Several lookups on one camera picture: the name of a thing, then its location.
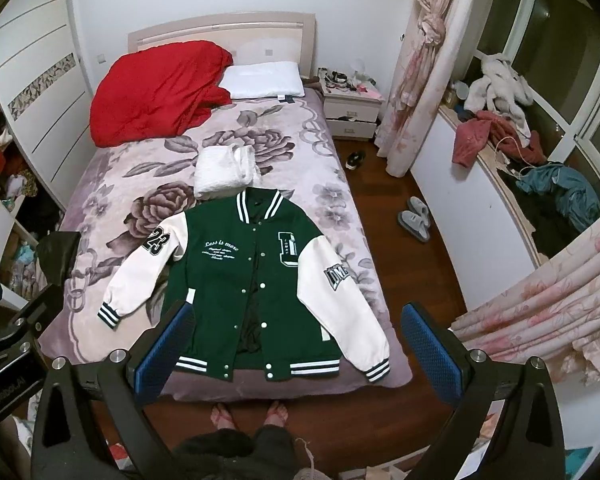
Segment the green white varsity jacket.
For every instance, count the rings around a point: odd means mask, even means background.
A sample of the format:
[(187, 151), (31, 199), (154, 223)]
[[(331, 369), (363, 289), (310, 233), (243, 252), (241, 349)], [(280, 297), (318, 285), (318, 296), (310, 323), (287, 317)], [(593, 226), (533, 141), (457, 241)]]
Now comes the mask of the green white varsity jacket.
[(97, 315), (110, 330), (146, 304), (162, 271), (163, 304), (191, 304), (196, 326), (176, 370), (269, 382), (390, 370), (390, 344), (336, 250), (277, 190), (246, 188), (162, 220), (112, 277)]

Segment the white fluffy clothes pile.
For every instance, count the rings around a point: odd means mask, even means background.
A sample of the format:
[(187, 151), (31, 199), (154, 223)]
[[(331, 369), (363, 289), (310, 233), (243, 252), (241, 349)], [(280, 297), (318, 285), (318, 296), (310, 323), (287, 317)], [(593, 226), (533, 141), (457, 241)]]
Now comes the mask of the white fluffy clothes pile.
[(481, 59), (481, 71), (482, 77), (469, 86), (464, 109), (474, 114), (488, 110), (501, 115), (511, 120), (519, 133), (529, 136), (522, 109), (533, 104), (528, 82), (503, 53), (485, 55)]

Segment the white shelf unit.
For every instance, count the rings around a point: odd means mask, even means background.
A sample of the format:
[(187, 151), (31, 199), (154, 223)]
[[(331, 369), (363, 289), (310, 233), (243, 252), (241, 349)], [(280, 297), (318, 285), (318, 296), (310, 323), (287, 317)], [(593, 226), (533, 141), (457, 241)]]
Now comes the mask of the white shelf unit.
[(0, 306), (14, 311), (21, 310), (38, 290), (38, 242), (17, 220), (23, 202), (23, 195), (12, 206), (0, 200)]

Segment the pink floral curtain right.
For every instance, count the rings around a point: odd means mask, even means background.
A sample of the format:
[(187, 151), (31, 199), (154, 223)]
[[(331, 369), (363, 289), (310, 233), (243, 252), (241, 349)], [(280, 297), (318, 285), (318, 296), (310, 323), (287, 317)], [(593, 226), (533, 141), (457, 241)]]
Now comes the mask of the pink floral curtain right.
[(559, 254), (451, 325), (469, 350), (522, 364), (542, 359), (561, 382), (600, 380), (600, 218)]

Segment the person left foot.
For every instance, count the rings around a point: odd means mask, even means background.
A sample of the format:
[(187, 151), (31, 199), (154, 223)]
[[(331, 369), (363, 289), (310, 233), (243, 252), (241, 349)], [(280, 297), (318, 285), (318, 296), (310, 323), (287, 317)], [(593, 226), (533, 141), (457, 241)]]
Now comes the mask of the person left foot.
[(236, 424), (230, 411), (221, 403), (211, 409), (210, 420), (216, 430), (236, 430)]

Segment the person foot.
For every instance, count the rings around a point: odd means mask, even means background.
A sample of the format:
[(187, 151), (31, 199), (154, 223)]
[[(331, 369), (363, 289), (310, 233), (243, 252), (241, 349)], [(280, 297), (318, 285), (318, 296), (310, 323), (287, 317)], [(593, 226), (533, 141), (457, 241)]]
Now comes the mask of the person foot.
[(230, 411), (221, 403), (211, 409), (210, 420), (216, 430), (236, 430), (236, 424)]
[(264, 426), (285, 428), (288, 422), (288, 410), (283, 403), (275, 401), (266, 412)]

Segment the person right foot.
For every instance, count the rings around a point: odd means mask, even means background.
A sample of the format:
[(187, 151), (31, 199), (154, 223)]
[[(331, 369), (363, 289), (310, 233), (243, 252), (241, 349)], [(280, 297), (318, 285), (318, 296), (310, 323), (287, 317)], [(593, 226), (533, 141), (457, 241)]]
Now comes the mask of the person right foot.
[(288, 422), (288, 410), (283, 403), (275, 401), (266, 412), (264, 426), (285, 428)]

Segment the floral bed blanket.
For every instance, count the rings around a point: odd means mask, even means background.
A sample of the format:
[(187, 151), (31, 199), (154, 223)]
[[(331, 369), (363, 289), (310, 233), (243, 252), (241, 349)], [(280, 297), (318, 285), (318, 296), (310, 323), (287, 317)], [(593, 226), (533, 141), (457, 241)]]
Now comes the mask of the floral bed blanket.
[(370, 248), (323, 105), (314, 91), (285, 104), (238, 101), (214, 110), (180, 136), (101, 148), (71, 197), (62, 228), (80, 234), (76, 262), (65, 284), (65, 305), (41, 338), (46, 356), (74, 364), (96, 362), (129, 348), (158, 322), (166, 283), (147, 304), (110, 330), (96, 316), (122, 261), (171, 214), (193, 206), (199, 153), (211, 145), (250, 146), (262, 185), (302, 208), (334, 246), (384, 330), (390, 346), (385, 388), (412, 379), (391, 321)]

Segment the grey slipper near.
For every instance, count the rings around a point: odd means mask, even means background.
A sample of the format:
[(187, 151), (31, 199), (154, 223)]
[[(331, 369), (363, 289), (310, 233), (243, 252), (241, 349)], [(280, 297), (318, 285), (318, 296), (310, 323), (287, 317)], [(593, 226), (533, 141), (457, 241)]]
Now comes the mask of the grey slipper near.
[(430, 239), (429, 228), (426, 226), (424, 218), (419, 214), (415, 214), (410, 210), (401, 211), (398, 213), (398, 223), (421, 243), (427, 243)]

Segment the grey slipper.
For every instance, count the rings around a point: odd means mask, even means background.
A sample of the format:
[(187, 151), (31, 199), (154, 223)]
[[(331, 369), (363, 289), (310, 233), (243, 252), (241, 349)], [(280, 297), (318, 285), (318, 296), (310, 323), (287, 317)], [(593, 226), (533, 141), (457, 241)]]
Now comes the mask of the grey slipper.
[(430, 211), (427, 204), (423, 200), (421, 200), (417, 196), (411, 196), (407, 200), (407, 208), (413, 214), (417, 214), (422, 219), (426, 228), (429, 228), (431, 226)]
[(426, 226), (424, 218), (419, 214), (415, 214), (410, 210), (401, 211), (398, 213), (398, 223), (421, 243), (427, 243), (430, 239), (429, 228)]

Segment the teal garment on sill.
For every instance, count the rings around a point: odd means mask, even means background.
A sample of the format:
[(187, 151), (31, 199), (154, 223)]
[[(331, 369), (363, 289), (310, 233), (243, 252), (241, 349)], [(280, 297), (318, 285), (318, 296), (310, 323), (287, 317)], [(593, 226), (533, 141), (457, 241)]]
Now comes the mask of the teal garment on sill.
[(592, 184), (580, 171), (559, 162), (528, 169), (516, 187), (528, 194), (550, 196), (556, 210), (579, 233), (600, 218), (600, 199)]

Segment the grey slipper far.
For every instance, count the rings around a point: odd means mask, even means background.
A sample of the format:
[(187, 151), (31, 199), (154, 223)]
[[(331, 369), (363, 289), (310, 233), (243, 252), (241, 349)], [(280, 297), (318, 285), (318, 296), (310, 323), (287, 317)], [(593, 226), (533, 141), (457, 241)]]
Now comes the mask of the grey slipper far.
[(427, 204), (423, 200), (421, 200), (417, 196), (411, 196), (407, 200), (407, 208), (413, 214), (417, 214), (422, 219), (426, 228), (429, 228), (431, 226), (430, 211)]

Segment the folded white garment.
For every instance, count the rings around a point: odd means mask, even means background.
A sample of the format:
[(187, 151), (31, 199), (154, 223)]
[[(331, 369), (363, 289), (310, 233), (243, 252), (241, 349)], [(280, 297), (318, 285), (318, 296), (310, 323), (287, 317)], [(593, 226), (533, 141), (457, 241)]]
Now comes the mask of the folded white garment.
[(261, 183), (256, 152), (250, 145), (215, 145), (198, 155), (194, 173), (196, 200), (235, 196), (251, 185)]

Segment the red duvet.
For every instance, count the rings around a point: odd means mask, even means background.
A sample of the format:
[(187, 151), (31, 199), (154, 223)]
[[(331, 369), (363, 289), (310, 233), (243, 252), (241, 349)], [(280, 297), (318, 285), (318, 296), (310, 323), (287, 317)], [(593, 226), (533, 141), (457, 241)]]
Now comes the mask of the red duvet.
[(233, 57), (208, 40), (174, 42), (123, 55), (102, 78), (90, 109), (99, 148), (172, 138), (230, 104), (220, 86)]

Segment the red garment on sill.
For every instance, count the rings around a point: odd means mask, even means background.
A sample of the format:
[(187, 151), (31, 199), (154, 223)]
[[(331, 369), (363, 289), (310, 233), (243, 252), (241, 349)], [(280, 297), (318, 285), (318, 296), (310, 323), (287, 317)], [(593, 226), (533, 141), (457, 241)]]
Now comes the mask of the red garment on sill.
[(532, 166), (547, 162), (536, 131), (532, 131), (529, 144), (523, 146), (511, 120), (484, 110), (456, 128), (452, 163), (470, 169), (489, 142), (497, 151), (517, 162)]

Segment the white wardrobe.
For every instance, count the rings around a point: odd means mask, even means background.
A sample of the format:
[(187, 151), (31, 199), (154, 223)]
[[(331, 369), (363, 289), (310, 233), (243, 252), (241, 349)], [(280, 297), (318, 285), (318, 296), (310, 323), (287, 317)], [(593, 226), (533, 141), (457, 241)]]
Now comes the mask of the white wardrobe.
[(8, 0), (0, 13), (0, 107), (21, 154), (67, 208), (95, 153), (92, 94), (68, 0)]

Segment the black shoe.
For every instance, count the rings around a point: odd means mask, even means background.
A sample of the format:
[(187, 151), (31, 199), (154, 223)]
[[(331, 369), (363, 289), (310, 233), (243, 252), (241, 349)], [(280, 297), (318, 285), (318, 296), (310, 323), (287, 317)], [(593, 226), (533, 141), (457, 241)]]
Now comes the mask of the black shoe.
[(356, 151), (352, 152), (346, 159), (346, 163), (344, 166), (349, 171), (357, 170), (362, 166), (366, 157), (366, 153), (364, 151)]

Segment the white pillow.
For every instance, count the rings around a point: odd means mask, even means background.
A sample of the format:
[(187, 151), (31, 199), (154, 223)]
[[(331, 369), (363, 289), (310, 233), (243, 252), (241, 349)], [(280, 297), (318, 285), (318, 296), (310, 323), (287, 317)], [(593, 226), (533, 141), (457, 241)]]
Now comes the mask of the white pillow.
[(299, 65), (289, 61), (232, 65), (225, 70), (219, 87), (230, 92), (232, 100), (304, 96)]

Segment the white nightstand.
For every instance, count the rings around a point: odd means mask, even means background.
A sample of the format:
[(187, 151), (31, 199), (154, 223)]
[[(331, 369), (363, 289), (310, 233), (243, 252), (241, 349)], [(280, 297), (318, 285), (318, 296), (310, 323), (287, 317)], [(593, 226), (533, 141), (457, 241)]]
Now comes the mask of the white nightstand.
[(336, 70), (317, 70), (324, 115), (335, 139), (370, 141), (377, 126), (382, 95), (373, 79), (359, 80)]

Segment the beige headboard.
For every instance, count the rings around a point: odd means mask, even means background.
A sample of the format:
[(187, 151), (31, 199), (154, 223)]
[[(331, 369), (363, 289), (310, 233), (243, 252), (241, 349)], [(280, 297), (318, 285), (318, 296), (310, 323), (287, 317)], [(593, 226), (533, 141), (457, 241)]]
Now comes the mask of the beige headboard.
[(150, 26), (128, 35), (128, 51), (194, 40), (212, 41), (237, 65), (295, 62), (300, 75), (313, 72), (316, 18), (313, 13), (239, 12), (210, 14)]

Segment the tied pink floral curtain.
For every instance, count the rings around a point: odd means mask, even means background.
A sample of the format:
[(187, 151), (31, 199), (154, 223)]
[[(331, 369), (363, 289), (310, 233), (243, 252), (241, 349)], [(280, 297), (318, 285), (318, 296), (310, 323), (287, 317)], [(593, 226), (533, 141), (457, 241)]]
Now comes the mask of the tied pink floral curtain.
[(415, 113), (446, 35), (446, 14), (453, 0), (414, 0), (394, 70), (391, 92), (376, 132), (377, 155), (393, 177), (406, 174), (411, 163), (407, 123)]

